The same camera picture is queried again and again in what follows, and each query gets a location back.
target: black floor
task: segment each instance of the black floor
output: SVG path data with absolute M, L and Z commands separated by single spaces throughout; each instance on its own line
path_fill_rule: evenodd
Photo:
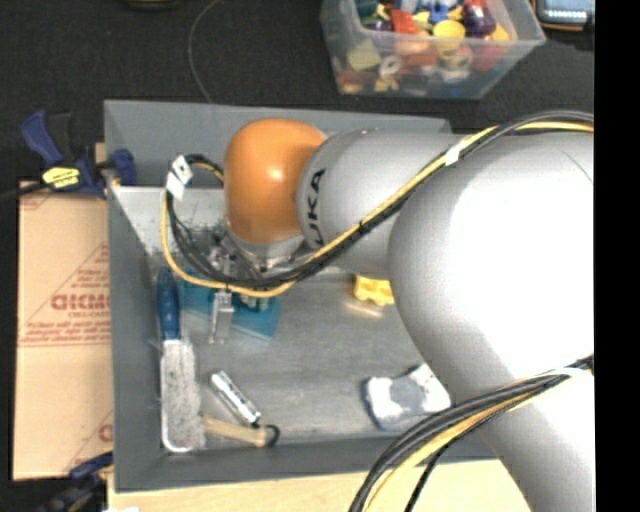
M 102 102 L 145 98 L 230 105 L 389 112 L 444 117 L 468 132 L 546 109 L 594 111 L 594 37 L 547 32 L 481 101 L 381 99 L 337 93 L 322 40 L 320 0 L 210 0 L 140 12 L 122 0 L 0 2 L 0 193 L 37 177 L 39 157 L 20 135 L 34 111 L 71 112 L 72 140 L 102 140 Z M 31 510 L 65 482 L 11 482 L 16 335 L 16 211 L 0 204 L 0 512 Z

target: cable bundle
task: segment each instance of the cable bundle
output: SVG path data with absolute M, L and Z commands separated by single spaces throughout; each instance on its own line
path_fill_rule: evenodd
M 570 367 L 593 370 L 593 356 L 576 361 Z M 569 372 L 550 372 L 535 376 L 472 398 L 418 422 L 398 437 L 378 458 L 351 503 L 349 512 L 373 510 L 384 500 L 394 483 L 428 460 L 405 508 L 405 512 L 411 512 L 437 461 L 451 445 L 493 418 L 569 378 Z

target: kuka logo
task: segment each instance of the kuka logo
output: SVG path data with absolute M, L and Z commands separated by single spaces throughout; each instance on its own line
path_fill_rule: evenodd
M 317 223 L 318 213 L 316 208 L 318 207 L 318 196 L 320 194 L 320 180 L 326 171 L 326 169 L 320 169 L 314 173 L 311 177 L 311 191 L 307 194 L 307 219 L 311 221 L 307 225 L 315 233 L 316 239 L 314 242 L 320 246 L 324 245 L 324 240 Z

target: brush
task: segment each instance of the brush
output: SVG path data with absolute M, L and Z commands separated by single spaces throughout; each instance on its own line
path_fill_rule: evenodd
M 162 337 L 162 442 L 176 453 L 202 449 L 206 438 L 200 417 L 195 353 L 193 345 L 182 337 L 178 288 L 168 267 L 158 272 L 156 306 Z

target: gray tray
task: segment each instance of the gray tray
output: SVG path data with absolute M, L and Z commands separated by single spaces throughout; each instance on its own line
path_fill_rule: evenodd
M 256 404 L 265 423 L 280 427 L 278 445 L 255 449 L 212 441 L 197 454 L 169 453 L 161 443 L 158 326 L 153 275 L 159 264 L 159 209 L 168 163 L 178 153 L 222 161 L 225 144 L 244 123 L 266 116 L 305 120 L 327 133 L 357 127 L 448 132 L 445 121 L 406 116 L 253 109 L 156 102 L 106 102 L 107 151 L 132 151 L 140 185 L 109 195 L 111 312 L 115 397 L 115 487 L 160 489 L 367 470 L 393 439 L 379 430 L 362 397 L 372 376 L 396 376 L 423 362 L 394 306 L 352 297 L 351 276 L 328 268 L 279 298 L 272 340 L 237 331 L 207 343 L 206 325 L 185 316 L 198 372 L 223 368 Z M 194 187 L 179 204 L 196 224 L 215 222 L 221 191 Z M 491 457 L 470 436 L 444 462 Z

